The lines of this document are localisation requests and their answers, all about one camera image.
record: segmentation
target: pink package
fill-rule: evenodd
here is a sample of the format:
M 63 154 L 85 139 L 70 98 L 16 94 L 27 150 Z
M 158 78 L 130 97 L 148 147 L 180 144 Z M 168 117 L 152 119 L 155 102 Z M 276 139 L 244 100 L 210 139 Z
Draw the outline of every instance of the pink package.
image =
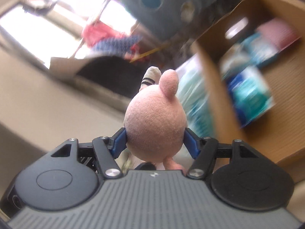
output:
M 257 28 L 257 32 L 272 42 L 280 51 L 290 46 L 301 36 L 280 18 L 274 18 Z

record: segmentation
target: gray grooved plate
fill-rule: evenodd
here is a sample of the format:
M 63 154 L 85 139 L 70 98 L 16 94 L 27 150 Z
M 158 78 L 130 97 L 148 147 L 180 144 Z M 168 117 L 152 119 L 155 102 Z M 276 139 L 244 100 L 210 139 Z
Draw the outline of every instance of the gray grooved plate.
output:
M 294 229 L 301 223 L 284 208 L 251 213 L 222 203 L 202 181 L 181 171 L 129 171 L 108 180 L 86 203 L 56 213 L 25 207 L 13 229 Z

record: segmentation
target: wall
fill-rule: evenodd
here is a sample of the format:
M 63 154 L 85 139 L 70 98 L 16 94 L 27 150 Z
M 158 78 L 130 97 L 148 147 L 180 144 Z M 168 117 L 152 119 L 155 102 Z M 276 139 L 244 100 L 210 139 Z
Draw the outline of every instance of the wall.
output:
M 0 48 L 0 196 L 10 180 L 68 138 L 112 136 L 124 114 L 50 79 Z

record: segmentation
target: plush toy ear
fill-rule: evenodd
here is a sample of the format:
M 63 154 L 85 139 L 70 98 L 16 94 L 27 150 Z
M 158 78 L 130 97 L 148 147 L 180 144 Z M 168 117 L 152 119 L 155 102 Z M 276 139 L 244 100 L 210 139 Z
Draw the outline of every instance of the plush toy ear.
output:
M 176 95 L 178 84 L 178 75 L 172 69 L 165 71 L 159 81 L 160 89 L 168 99 L 171 99 Z
M 139 91 L 150 85 L 158 84 L 160 77 L 161 77 L 161 71 L 159 70 L 158 67 L 155 66 L 149 67 L 142 79 L 142 83 Z

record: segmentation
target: cardboard box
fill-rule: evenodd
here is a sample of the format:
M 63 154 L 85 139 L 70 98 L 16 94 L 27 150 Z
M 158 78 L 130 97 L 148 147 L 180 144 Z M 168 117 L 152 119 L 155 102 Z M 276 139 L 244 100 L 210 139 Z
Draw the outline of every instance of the cardboard box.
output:
M 248 24 L 236 36 L 227 30 L 243 18 Z M 218 71 L 220 57 L 239 39 L 250 36 L 262 23 L 284 19 L 302 39 L 280 53 L 262 69 L 276 105 L 250 125 L 240 129 L 226 86 Z M 305 162 L 305 3 L 299 0 L 244 0 L 230 14 L 210 27 L 193 45 L 204 67 L 217 139 L 231 143 L 243 139 L 285 169 Z M 305 179 L 305 170 L 295 181 Z

